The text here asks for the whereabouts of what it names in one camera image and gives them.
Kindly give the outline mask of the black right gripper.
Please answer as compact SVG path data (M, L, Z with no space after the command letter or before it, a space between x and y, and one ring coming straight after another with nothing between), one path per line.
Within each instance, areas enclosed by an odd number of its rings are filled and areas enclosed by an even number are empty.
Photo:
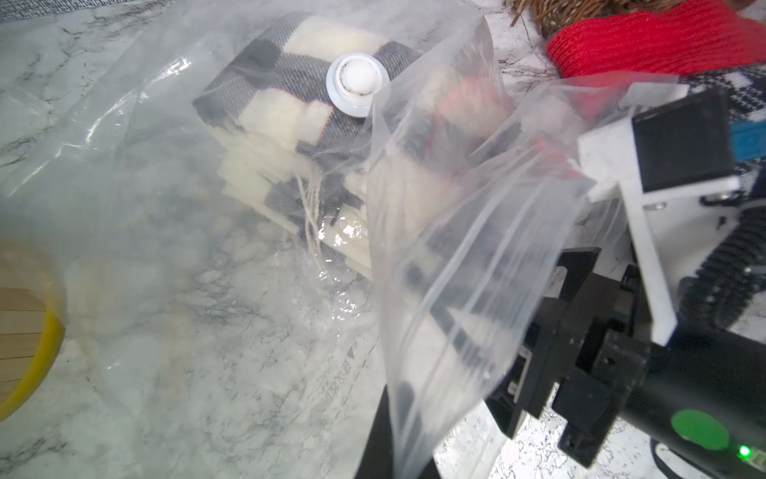
M621 279L604 277L594 270L599 255L597 247L561 254L559 295L542 300L514 365L485 400L508 438L551 406L567 423L558 447L586 468L644 382L651 349L640 270L629 265Z

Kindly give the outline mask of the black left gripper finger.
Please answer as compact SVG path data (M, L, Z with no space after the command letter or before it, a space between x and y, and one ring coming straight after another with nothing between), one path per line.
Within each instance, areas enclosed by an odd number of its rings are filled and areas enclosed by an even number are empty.
M394 409L385 386L355 478L439 478L429 454L425 462L423 422L411 385L394 387Z

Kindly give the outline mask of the cream grey plaid scarf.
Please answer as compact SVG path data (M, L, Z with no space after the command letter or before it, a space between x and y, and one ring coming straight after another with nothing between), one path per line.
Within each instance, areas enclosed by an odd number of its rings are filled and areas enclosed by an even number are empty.
M330 64L362 53L390 82L366 118L331 103ZM458 193L469 157L509 117L495 72L468 52L423 58L374 31L291 12L251 41L195 99L225 147L228 196L287 230L319 261L370 277L367 211L393 197L402 235Z

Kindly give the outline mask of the clear plastic vacuum bag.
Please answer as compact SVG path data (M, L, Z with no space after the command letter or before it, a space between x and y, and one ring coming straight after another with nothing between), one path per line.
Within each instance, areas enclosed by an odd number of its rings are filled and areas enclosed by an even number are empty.
M132 1L1 26L1 233L67 335L1 425L5 478L349 478L383 364L369 282L228 197L193 99L290 10L417 49L488 20L513 92L552 79L498 1Z

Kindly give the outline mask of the red knitted scarf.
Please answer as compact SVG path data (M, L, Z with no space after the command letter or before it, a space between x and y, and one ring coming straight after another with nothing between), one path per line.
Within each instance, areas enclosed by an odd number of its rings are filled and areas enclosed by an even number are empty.
M606 72L687 76L765 61L765 25L723 1L686 1L664 13L582 20L547 53L564 78Z

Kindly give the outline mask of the brown fringed scarf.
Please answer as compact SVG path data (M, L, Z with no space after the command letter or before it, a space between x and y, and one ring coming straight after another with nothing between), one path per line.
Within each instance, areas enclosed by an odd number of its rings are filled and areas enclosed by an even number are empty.
M684 0L508 0L505 4L516 14L515 25L527 10L539 32L550 38L561 30L590 19L640 12L662 13Z

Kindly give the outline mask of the black white knitted scarf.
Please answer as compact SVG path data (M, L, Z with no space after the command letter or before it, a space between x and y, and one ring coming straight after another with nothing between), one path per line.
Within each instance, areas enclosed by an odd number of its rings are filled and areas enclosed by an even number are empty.
M738 207L765 198L765 64L692 74L680 83L689 93L722 90L728 101L736 176L740 189L725 200L702 200L705 206Z

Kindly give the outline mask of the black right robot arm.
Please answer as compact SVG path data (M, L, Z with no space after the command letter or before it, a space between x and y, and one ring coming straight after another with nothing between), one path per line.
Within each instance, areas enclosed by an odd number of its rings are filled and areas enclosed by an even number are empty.
M640 269L594 270L600 250L568 249L557 297L545 299L517 360L486 403L502 433L546 406L566 421L560 449L584 467L624 420L713 478L765 474L765 347L730 325L762 289L764 207L747 209L692 282L665 345Z

